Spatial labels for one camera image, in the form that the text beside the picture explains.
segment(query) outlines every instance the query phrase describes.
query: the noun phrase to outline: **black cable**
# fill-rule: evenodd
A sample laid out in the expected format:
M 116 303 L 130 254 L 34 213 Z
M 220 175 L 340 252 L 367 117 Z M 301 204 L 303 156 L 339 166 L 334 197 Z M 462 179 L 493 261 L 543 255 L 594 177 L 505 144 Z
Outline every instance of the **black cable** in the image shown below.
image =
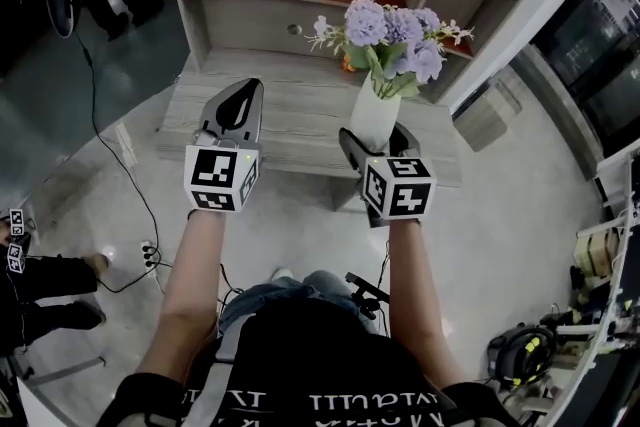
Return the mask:
M 116 152 L 111 149 L 111 146 L 109 146 L 104 141 L 104 139 L 102 139 L 102 136 L 100 135 L 100 131 L 98 130 L 98 125 L 96 123 L 96 96 L 97 96 L 97 89 L 98 89 L 97 86 L 96 86 L 96 70 L 95 70 L 95 68 L 93 66 L 93 60 L 91 59 L 91 54 L 89 54 L 89 51 L 87 50 L 87 47 L 84 46 L 84 43 L 82 42 L 82 39 L 80 39 L 80 35 L 78 34 L 78 32 L 76 30 L 74 30 L 73 33 L 76 35 L 76 38 L 78 39 L 78 43 L 80 43 L 80 46 L 82 47 L 82 53 L 84 54 L 84 58 L 87 61 L 87 65 L 91 69 L 91 90 L 92 90 L 92 94 L 91 94 L 91 126 L 93 127 L 93 131 L 95 132 L 96 137 L 102 143 L 102 145 L 107 150 L 109 150 L 111 155 L 113 155 L 113 158 L 116 159 L 116 162 L 118 164 L 120 164 L 120 167 L 122 169 L 124 169 L 125 173 L 127 173 L 127 176 L 129 177 L 129 180 L 131 181 L 131 184 L 135 188 L 136 192 L 140 196 L 140 199 L 144 203 L 145 208 L 147 209 L 147 211 L 149 212 L 149 215 L 151 216 L 151 220 L 153 221 L 153 229 L 154 229 L 155 234 L 156 234 L 156 244 L 155 244 L 155 247 L 152 247 L 153 252 L 149 253 L 149 256 L 153 256 L 153 255 L 155 255 L 157 253 L 158 254 L 158 260 L 156 261 L 156 264 L 153 267 L 151 267 L 147 272 L 145 272 L 144 274 L 142 274 L 138 278 L 134 279 L 130 283 L 126 284 L 125 286 L 123 286 L 123 287 L 121 287 L 121 288 L 119 288 L 117 290 L 112 289 L 111 287 L 106 285 L 103 281 L 98 279 L 98 283 L 100 283 L 109 292 L 111 292 L 112 294 L 119 294 L 120 292 L 125 291 L 130 286 L 135 285 L 136 283 L 138 283 L 138 281 L 140 281 L 142 278 L 144 278 L 145 276 L 147 276 L 150 273 L 152 273 L 161 264 L 161 262 L 162 262 L 162 253 L 160 253 L 160 235 L 158 233 L 158 221 L 156 220 L 156 216 L 153 214 L 153 211 L 151 210 L 151 207 L 149 207 L 149 203 L 147 203 L 147 199 L 144 197 L 144 194 L 142 194 L 142 191 L 136 185 L 136 182 L 133 179 L 133 176 L 131 176 L 131 173 L 129 172 L 127 167 L 122 163 L 122 161 L 120 160 L 120 158 L 118 157 Z
M 387 329 L 387 316 L 384 313 L 382 307 L 380 308 L 380 313 L 382 314 L 382 322 L 384 323 L 384 334 L 387 338 L 389 338 L 389 329 Z
M 387 265 L 389 264 L 389 241 L 387 240 L 387 254 L 384 255 L 384 260 L 382 260 L 382 266 L 380 267 L 380 277 L 378 278 L 378 288 L 382 286 L 382 278 L 384 277 L 384 271 L 387 270 Z M 380 331 L 380 319 L 384 320 L 384 332 L 389 337 L 389 330 L 387 329 L 387 317 L 385 316 L 384 311 L 382 310 L 382 306 L 380 307 L 380 316 L 378 317 L 378 331 Z
M 389 241 L 387 240 L 387 254 L 384 255 L 384 260 L 382 260 L 382 267 L 380 268 L 380 277 L 378 278 L 378 288 L 382 286 L 382 277 L 384 276 L 384 271 L 387 269 L 388 263 L 389 263 Z
M 242 288 L 235 288 L 235 287 L 231 286 L 231 283 L 229 283 L 229 278 L 227 278 L 227 271 L 224 268 L 224 264 L 222 264 L 222 263 L 220 263 L 220 270 L 222 271 L 222 277 L 224 278 L 224 281 L 225 281 L 225 283 L 227 284 L 227 286 L 229 287 L 230 290 L 232 290 L 236 294 L 241 294 L 242 292 L 244 292 L 244 290 Z
M 222 298 L 222 301 L 220 301 L 220 299 L 218 298 L 218 301 L 220 301 L 220 303 L 222 304 L 222 306 L 220 307 L 220 313 L 218 314 L 218 318 L 222 317 L 222 312 L 224 311 L 225 307 L 227 306 L 227 299 L 229 298 L 229 294 L 231 294 L 231 293 L 237 294 L 238 292 L 236 292 L 233 289 L 229 289 L 229 290 L 227 290 L 227 293 L 224 294 L 224 297 Z

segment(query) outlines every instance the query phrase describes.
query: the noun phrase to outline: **sneaker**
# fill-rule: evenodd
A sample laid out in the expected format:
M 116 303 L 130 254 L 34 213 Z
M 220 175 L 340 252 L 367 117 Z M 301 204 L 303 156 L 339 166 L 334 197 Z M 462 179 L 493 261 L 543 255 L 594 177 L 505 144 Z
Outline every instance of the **sneaker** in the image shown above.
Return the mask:
M 291 279 L 294 279 L 293 272 L 291 272 L 286 267 L 278 267 L 276 269 L 276 272 L 274 272 L 271 275 L 271 279 L 269 281 L 275 281 L 275 280 L 277 280 L 279 278 L 291 278 Z
M 75 309 L 72 329 L 89 331 L 107 321 L 107 316 L 100 309 L 88 302 L 75 301 L 71 304 L 71 307 Z
M 96 253 L 89 256 L 83 256 L 82 259 L 84 262 L 93 269 L 93 272 L 96 273 L 96 278 L 99 278 L 104 272 L 109 268 L 111 262 L 106 255 L 102 253 Z
M 129 17 L 127 16 L 127 13 L 120 13 L 116 16 L 116 21 L 113 24 L 113 27 L 107 30 L 109 41 L 113 41 L 114 39 L 118 39 L 122 36 L 124 31 L 127 30 L 127 25 L 129 25 Z
M 163 7 L 163 0 L 145 0 L 142 7 L 133 13 L 133 25 L 140 27 L 162 11 Z

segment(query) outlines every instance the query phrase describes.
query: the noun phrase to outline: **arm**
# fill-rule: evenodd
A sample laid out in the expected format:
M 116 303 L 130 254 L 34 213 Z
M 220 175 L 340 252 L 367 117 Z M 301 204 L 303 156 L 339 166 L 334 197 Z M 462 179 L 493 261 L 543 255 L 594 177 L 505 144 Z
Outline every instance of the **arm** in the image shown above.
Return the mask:
M 186 381 L 216 322 L 225 216 L 193 212 L 178 248 L 155 335 L 138 373 Z
M 465 381 L 442 331 L 438 295 L 417 222 L 391 222 L 389 261 L 392 338 L 413 354 L 438 388 Z

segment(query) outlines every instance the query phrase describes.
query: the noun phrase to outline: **black shoe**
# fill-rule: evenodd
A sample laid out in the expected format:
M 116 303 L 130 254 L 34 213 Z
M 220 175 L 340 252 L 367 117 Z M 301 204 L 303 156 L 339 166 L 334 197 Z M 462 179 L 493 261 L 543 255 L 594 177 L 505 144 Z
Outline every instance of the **black shoe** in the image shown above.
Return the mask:
M 109 34 L 109 41 L 113 41 L 114 39 L 122 36 L 124 31 L 127 30 L 127 25 L 129 25 L 129 17 L 127 13 L 120 13 L 116 16 L 116 21 L 113 24 L 113 27 L 110 27 L 107 30 L 107 34 Z
M 76 301 L 69 306 L 73 312 L 73 328 L 89 331 L 103 324 L 107 317 L 98 308 L 84 301 Z
M 162 11 L 163 7 L 163 0 L 145 0 L 142 3 L 142 6 L 133 13 L 133 25 L 140 27 L 143 23 L 147 22 Z

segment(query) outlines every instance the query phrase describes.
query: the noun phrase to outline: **power strip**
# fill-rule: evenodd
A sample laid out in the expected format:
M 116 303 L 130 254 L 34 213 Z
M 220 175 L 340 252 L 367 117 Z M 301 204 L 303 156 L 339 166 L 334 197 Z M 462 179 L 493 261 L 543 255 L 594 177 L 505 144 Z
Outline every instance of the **power strip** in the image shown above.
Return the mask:
M 140 251 L 142 253 L 144 270 L 145 272 L 150 271 L 147 276 L 156 279 L 158 277 L 156 264 L 160 260 L 160 253 L 155 251 L 154 245 L 148 240 L 140 242 Z

